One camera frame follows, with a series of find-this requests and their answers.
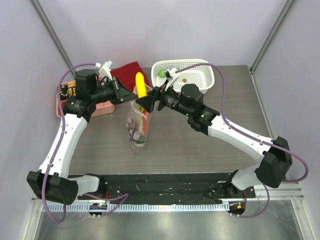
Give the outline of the toy dark green avocado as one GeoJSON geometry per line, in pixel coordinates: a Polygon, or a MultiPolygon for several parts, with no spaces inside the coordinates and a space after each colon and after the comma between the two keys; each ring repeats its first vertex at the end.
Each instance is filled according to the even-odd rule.
{"type": "Polygon", "coordinates": [[[146,138],[144,136],[140,136],[138,140],[135,141],[138,145],[143,145],[146,143],[146,138]]]}

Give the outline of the toy orange carrot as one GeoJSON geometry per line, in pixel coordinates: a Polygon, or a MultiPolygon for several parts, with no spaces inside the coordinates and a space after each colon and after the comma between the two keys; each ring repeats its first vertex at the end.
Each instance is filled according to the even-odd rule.
{"type": "Polygon", "coordinates": [[[143,134],[147,135],[148,134],[148,129],[149,129],[149,123],[148,123],[148,118],[146,115],[142,117],[142,130],[143,134]]]}

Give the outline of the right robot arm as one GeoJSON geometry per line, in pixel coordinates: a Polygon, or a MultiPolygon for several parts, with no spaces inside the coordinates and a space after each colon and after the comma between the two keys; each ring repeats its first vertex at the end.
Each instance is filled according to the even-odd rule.
{"type": "Polygon", "coordinates": [[[243,170],[235,170],[221,185],[222,194],[238,197],[251,186],[264,184],[278,188],[291,167],[292,157],[287,151],[287,140],[278,137],[260,138],[253,132],[225,120],[218,111],[204,104],[204,95],[195,84],[186,84],[180,93],[172,87],[155,87],[147,96],[138,98],[136,103],[151,113],[155,105],[160,111],[168,107],[188,117],[192,129],[207,136],[221,139],[242,150],[257,163],[243,170]]]}

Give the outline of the toy yellow banana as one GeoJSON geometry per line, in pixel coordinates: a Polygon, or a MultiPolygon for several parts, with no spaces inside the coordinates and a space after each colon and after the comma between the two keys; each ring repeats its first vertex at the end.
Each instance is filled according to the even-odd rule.
{"type": "Polygon", "coordinates": [[[141,72],[137,72],[135,75],[135,87],[138,98],[143,98],[148,95],[144,75],[141,72]]]}

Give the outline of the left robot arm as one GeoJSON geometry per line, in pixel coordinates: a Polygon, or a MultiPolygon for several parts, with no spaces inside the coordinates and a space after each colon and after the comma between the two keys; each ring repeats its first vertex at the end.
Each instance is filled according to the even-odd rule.
{"type": "Polygon", "coordinates": [[[30,171],[26,178],[37,198],[64,205],[71,205],[78,196],[87,193],[100,200],[107,192],[96,175],[68,177],[75,148],[96,105],[104,102],[118,105],[138,98],[118,77],[105,70],[83,69],[74,79],[76,95],[63,106],[59,131],[50,151],[39,169],[30,171]]]}

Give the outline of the toy green cucumber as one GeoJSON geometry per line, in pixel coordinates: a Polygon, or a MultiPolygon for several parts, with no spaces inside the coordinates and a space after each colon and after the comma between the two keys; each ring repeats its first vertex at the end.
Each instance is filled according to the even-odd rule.
{"type": "Polygon", "coordinates": [[[158,73],[157,76],[159,78],[172,78],[176,72],[179,70],[179,68],[173,67],[173,68],[165,68],[161,69],[158,73]]]}

